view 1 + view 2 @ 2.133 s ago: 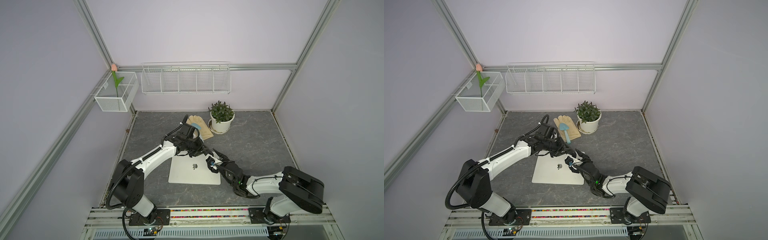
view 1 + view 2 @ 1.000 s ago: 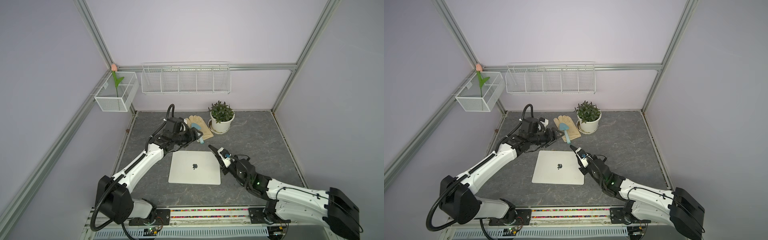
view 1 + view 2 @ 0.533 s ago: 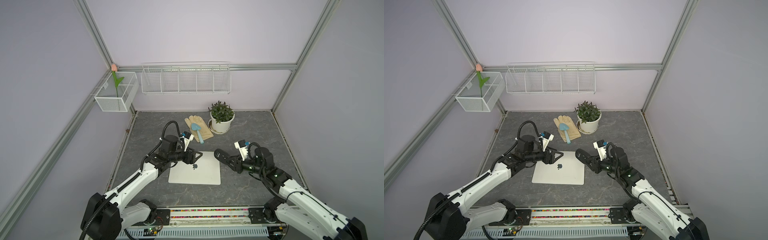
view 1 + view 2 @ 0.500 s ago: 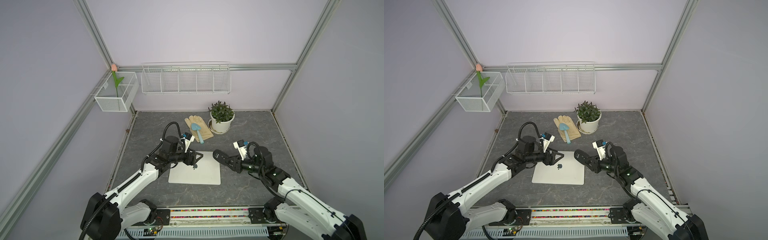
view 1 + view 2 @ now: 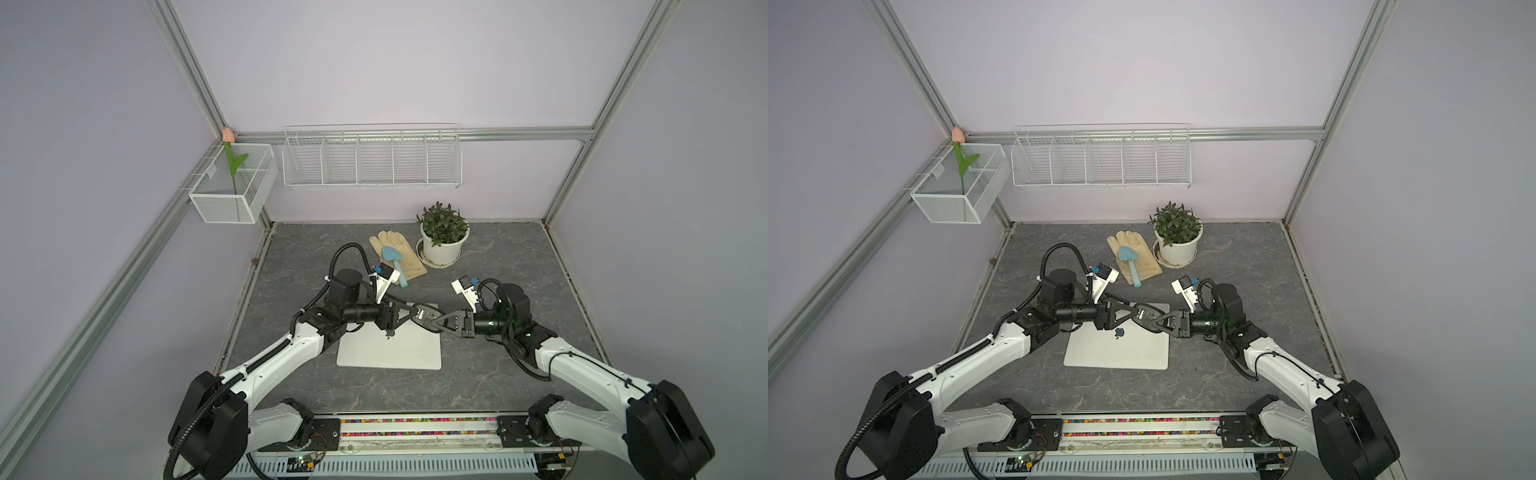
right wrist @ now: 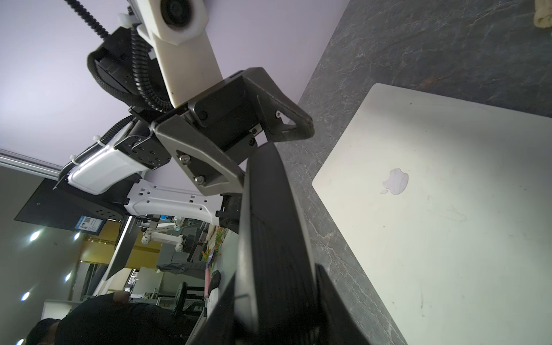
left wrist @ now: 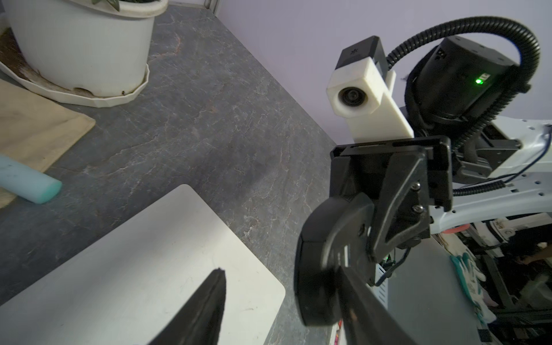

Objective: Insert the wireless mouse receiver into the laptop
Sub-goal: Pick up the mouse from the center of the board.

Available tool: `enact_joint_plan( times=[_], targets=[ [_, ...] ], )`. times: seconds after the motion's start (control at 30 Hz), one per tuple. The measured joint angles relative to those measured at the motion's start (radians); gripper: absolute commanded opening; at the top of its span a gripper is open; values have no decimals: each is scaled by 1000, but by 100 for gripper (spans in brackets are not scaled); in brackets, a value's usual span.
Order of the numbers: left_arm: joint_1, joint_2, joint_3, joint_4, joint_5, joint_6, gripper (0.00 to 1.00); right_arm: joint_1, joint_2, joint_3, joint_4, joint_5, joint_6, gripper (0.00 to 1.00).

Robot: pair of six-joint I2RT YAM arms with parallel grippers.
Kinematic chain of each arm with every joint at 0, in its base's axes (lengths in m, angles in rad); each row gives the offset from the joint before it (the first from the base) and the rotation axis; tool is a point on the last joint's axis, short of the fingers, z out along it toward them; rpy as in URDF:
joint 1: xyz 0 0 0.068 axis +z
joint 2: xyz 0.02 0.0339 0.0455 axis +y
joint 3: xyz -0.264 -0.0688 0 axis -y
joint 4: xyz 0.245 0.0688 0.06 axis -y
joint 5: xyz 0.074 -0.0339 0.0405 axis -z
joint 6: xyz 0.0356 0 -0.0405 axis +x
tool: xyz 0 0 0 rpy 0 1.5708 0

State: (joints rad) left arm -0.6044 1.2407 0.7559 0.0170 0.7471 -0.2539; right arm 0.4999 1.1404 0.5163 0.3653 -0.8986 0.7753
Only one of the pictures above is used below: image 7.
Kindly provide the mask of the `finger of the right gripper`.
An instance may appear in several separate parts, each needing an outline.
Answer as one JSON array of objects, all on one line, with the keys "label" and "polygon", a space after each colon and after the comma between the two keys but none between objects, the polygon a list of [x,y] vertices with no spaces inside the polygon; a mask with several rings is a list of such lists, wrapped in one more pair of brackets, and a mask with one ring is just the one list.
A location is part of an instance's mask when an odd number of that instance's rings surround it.
[{"label": "finger of the right gripper", "polygon": [[391,156],[372,224],[372,260],[381,261],[395,247],[429,226],[427,156],[422,150]]}]

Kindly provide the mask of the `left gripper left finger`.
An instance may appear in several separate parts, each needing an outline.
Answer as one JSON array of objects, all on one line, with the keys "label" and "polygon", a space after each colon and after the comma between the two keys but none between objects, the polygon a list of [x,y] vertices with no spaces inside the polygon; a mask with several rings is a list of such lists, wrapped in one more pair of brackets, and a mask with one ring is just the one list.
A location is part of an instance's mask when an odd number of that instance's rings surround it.
[{"label": "left gripper left finger", "polygon": [[224,270],[215,269],[151,344],[217,344],[226,302]]}]

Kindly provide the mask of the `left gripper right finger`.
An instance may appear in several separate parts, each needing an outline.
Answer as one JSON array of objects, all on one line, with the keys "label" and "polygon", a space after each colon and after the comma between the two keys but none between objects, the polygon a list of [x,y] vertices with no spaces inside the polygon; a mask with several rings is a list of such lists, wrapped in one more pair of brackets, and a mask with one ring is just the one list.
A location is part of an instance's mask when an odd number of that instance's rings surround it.
[{"label": "left gripper right finger", "polygon": [[336,287],[348,344],[415,343],[352,268],[337,270]]}]

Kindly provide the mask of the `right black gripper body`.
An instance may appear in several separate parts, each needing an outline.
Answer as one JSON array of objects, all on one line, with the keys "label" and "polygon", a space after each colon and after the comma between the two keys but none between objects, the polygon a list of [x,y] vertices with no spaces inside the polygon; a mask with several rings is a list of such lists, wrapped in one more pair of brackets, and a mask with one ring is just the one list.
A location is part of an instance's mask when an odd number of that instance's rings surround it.
[{"label": "right black gripper body", "polygon": [[382,259],[429,230],[430,206],[453,204],[451,141],[445,136],[337,146],[329,195],[363,193],[374,204],[367,253]]}]

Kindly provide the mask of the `black wireless mouse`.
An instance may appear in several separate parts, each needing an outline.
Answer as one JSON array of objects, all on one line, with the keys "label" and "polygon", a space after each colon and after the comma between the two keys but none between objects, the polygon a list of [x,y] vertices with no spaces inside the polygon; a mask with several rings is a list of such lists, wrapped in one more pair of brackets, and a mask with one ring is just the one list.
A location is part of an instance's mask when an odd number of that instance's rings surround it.
[{"label": "black wireless mouse", "polygon": [[305,326],[331,326],[340,319],[335,274],[352,268],[364,283],[375,275],[367,253],[368,234],[375,212],[370,198],[326,199],[306,219],[298,240],[294,293]]}]

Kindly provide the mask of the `silver laptop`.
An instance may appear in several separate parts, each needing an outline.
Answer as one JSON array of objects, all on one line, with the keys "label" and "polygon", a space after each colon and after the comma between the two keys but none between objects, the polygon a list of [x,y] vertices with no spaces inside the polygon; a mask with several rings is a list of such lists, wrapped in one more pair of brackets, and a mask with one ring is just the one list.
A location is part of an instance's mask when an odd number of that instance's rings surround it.
[{"label": "silver laptop", "polygon": [[219,341],[263,344],[280,281],[189,185],[180,185],[1,307],[3,344],[147,344],[215,269]]}]

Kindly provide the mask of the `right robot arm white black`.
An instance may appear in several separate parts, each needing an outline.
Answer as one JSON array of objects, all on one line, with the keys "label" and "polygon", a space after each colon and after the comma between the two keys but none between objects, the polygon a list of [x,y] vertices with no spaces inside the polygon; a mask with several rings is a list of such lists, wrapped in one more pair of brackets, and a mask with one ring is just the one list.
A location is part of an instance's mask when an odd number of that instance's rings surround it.
[{"label": "right robot arm white black", "polygon": [[331,159],[325,242],[354,240],[365,262],[428,231],[428,207],[451,211],[459,158],[473,160],[485,129],[530,90],[537,37],[502,17],[431,27],[392,52],[372,36],[342,51],[326,89],[353,145]]}]

